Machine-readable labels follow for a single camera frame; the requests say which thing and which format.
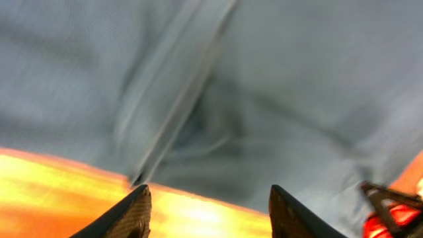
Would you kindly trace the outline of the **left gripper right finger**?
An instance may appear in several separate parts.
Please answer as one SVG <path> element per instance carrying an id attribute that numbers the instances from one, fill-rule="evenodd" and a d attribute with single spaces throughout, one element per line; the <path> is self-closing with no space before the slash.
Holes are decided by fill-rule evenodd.
<path id="1" fill-rule="evenodd" d="M 273 238 L 346 238 L 281 186 L 271 186 L 268 203 Z"/>

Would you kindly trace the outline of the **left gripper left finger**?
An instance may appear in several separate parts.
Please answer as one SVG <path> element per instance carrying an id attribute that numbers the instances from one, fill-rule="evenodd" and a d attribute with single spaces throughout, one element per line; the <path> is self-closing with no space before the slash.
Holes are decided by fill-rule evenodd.
<path id="1" fill-rule="evenodd" d="M 141 185 L 71 238 L 148 238 L 151 192 Z"/>

